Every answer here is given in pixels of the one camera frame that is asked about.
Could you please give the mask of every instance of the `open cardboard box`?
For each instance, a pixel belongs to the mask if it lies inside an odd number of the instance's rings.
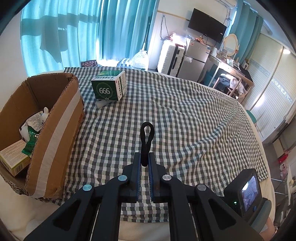
[[[0,112],[0,150],[21,139],[19,127],[47,107],[27,173],[13,177],[0,163],[0,174],[19,194],[59,198],[71,150],[84,116],[78,79],[73,74],[42,74],[25,80]]]

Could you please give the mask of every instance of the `checkered bedsheet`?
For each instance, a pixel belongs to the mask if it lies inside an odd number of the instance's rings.
[[[95,186],[122,173],[140,151],[140,126],[155,126],[151,151],[158,164],[183,183],[204,183],[217,195],[245,168],[259,180],[268,177],[260,147],[239,103],[228,96],[182,79],[157,73],[126,71],[127,94],[97,109],[90,80],[102,70],[66,68],[75,74],[85,103],[85,118],[76,138],[59,204],[84,184]],[[148,168],[142,168],[139,202],[123,203],[121,220],[168,221],[166,204],[150,201]]]

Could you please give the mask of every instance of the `white suitcase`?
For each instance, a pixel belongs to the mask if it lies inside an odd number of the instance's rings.
[[[170,40],[165,40],[163,42],[163,47],[161,49],[157,65],[158,72],[176,77],[184,51],[184,47],[175,45]]]

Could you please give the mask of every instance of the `refrigerator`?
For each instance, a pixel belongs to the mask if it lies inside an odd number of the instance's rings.
[[[180,79],[197,82],[210,53],[210,47],[190,40],[177,75]]]

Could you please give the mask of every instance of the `white wall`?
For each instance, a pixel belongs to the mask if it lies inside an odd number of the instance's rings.
[[[221,23],[224,22],[227,14],[226,7],[223,4],[217,2],[216,0],[160,0],[158,11],[163,11],[177,15],[185,19],[190,19],[194,8],[210,15],[211,17],[215,18]],[[190,35],[192,37],[199,37],[202,35],[197,31],[189,29],[188,21],[175,16],[158,12],[156,15],[150,46],[148,49],[150,69],[156,69],[161,47],[163,44],[163,42],[160,39],[161,19],[163,15],[165,15],[166,17],[169,35],[171,35],[173,32],[180,35]],[[162,38],[167,36],[164,23],[162,32]],[[215,41],[209,38],[207,44],[214,45]]]
[[[158,10],[190,19],[193,9],[196,8],[223,23],[226,17],[226,8],[215,0],[160,0]]]
[[[20,46],[20,17],[18,13],[0,36],[0,111],[27,78]]]

